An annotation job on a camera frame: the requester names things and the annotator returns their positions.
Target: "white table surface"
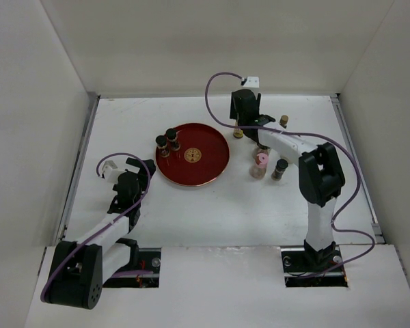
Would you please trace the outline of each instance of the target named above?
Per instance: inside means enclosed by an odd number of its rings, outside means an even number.
[[[233,122],[228,118],[229,96],[210,97],[210,105],[219,118]],[[321,133],[345,144],[328,96],[264,95],[260,108],[277,119],[288,115],[289,131]],[[153,159],[155,137],[169,127],[188,122],[208,124],[222,132],[231,154],[226,170],[216,181],[198,188],[174,185],[157,171],[143,201],[139,223],[129,236],[137,239],[140,247],[302,245],[308,210],[299,191],[297,167],[291,165],[281,182],[272,181],[270,174],[278,160],[277,153],[272,152],[266,177],[254,180],[248,173],[254,143],[246,137],[233,138],[231,129],[215,123],[203,97],[100,101],[66,240],[76,239],[100,222],[115,195],[112,185],[95,174],[99,159],[113,152]],[[348,159],[340,151],[338,154],[346,178],[339,207],[354,191],[355,173]],[[119,167],[126,167],[126,157],[113,160]],[[371,218],[361,190],[339,216],[337,226],[373,235]],[[338,244],[369,242],[358,234],[335,233],[335,239]]]
[[[342,255],[367,247],[341,246]],[[103,288],[91,311],[41,303],[52,255],[26,328],[410,328],[410,290],[391,245],[345,264],[348,288],[286,288],[279,247],[163,248],[159,288]]]

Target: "small bottle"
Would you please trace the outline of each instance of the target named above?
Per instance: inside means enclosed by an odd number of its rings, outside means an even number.
[[[174,152],[177,152],[180,149],[180,144],[178,141],[178,131],[174,128],[169,128],[167,131],[165,131],[165,135],[167,135],[167,139],[170,142],[170,148]]]
[[[252,152],[252,158],[256,159],[258,154],[266,154],[267,156],[270,155],[271,149],[270,147],[263,146],[260,143],[257,143],[257,146],[255,147],[254,151]]]
[[[258,154],[255,158],[255,164],[249,170],[251,176],[255,179],[263,179],[266,175],[267,163],[269,162],[269,156],[267,154]]]
[[[156,137],[156,145],[161,157],[166,158],[170,155],[170,149],[167,147],[167,140],[163,135]]]
[[[288,162],[285,159],[278,159],[278,162],[276,162],[275,169],[272,173],[272,179],[274,179],[275,181],[280,181],[287,167]]]
[[[241,139],[243,138],[243,130],[241,128],[235,128],[232,135],[234,136],[234,138]]]
[[[279,119],[279,125],[282,126],[283,128],[287,128],[287,123],[288,123],[288,116],[287,115],[283,115],[281,116],[281,118]],[[287,164],[291,164],[290,160],[285,157],[285,156],[280,156],[281,159],[285,160],[287,162]]]
[[[288,123],[288,116],[287,115],[281,116],[281,118],[279,119],[279,125],[282,126],[283,128],[287,128],[287,123]]]

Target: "gray edge strip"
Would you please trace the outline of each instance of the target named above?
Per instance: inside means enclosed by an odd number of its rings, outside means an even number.
[[[79,144],[76,161],[74,162],[74,169],[70,186],[68,187],[66,203],[64,205],[64,210],[62,212],[58,228],[53,236],[52,245],[56,245],[60,240],[62,240],[67,231],[68,221],[70,220],[71,210],[74,204],[74,198],[76,197],[77,186],[81,177],[83,160],[85,159],[88,143],[90,142],[90,135],[93,128],[94,118],[96,117],[100,96],[95,92],[88,92],[88,98],[90,99],[90,104],[88,106],[85,124],[83,125],[81,143]]]
[[[330,98],[331,98],[331,103],[333,104],[334,112],[336,113],[336,116],[337,116],[337,119],[340,125],[340,130],[342,130],[343,138],[346,142],[346,147],[349,150],[351,150],[351,154],[354,156],[354,159],[357,162],[358,170],[360,171],[360,175],[361,175],[361,184],[363,186],[364,195],[366,196],[366,201],[368,202],[370,212],[372,213],[372,222],[378,223],[377,214],[375,213],[374,206],[372,205],[372,200],[370,199],[370,196],[369,196],[369,190],[366,185],[366,181],[364,180],[363,173],[361,172],[360,162],[358,161],[357,154],[355,153],[354,145],[353,145],[351,136],[349,134],[348,126],[346,125],[346,121],[344,120],[342,108],[340,106],[340,101],[338,100],[337,97],[330,97]]]
[[[210,96],[229,96],[231,94],[231,92],[234,91],[234,88],[223,88],[223,89],[219,89],[219,90],[214,90],[212,92],[210,92]],[[287,92],[287,93],[283,93],[283,92],[276,92],[273,90],[264,90],[261,89],[261,94],[263,96],[270,96],[270,95],[277,95],[279,94],[280,96],[328,96],[328,97],[335,97],[336,95],[334,93],[316,93],[316,92],[305,92],[305,93],[301,93],[301,92]],[[100,99],[125,99],[125,98],[172,98],[172,97],[203,97],[204,96],[204,92],[159,92],[159,93],[153,93],[153,92],[139,92],[139,93],[101,93],[100,94]]]

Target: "red tray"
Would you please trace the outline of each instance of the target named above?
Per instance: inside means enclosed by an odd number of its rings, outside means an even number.
[[[202,186],[214,181],[230,160],[226,139],[214,128],[200,123],[177,126],[180,149],[163,158],[156,149],[156,164],[170,181],[182,186]]]

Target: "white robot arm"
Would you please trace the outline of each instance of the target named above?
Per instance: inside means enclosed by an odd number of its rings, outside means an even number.
[[[262,130],[261,126],[278,131],[283,128],[274,118],[260,114],[260,94],[256,97],[248,89],[232,92],[230,118],[237,120],[245,136],[279,152],[299,167],[299,190],[308,202],[305,254],[312,264],[322,264],[336,247],[331,219],[345,182],[335,147],[330,143],[314,145],[296,135]]]
[[[270,122],[264,126],[282,130],[282,126],[276,122]],[[289,159],[291,163],[298,166],[299,158],[304,153],[315,152],[318,149],[317,145],[301,137],[266,130],[258,131],[258,142],[277,151]],[[333,217],[336,200],[333,197],[324,206],[308,202],[308,232],[305,241],[314,251],[319,252],[327,249],[334,242],[331,218]]]
[[[114,184],[113,190],[117,195],[113,198],[107,215],[97,226],[76,241],[61,241],[56,246],[50,275],[77,248],[77,245],[85,245],[65,263],[52,281],[45,294],[47,303],[92,309],[100,299],[102,285],[115,272],[119,269],[129,272],[129,268],[137,266],[137,242],[123,237],[137,224],[141,204],[130,208],[137,203],[148,184],[148,179],[156,170],[152,160],[144,163],[150,176],[143,165],[132,158],[127,159],[126,164],[137,168],[137,173],[118,169],[113,161],[104,163],[102,177]],[[114,221],[124,212],[126,213],[123,217]],[[85,244],[85,241],[95,234],[98,235],[90,243]]]

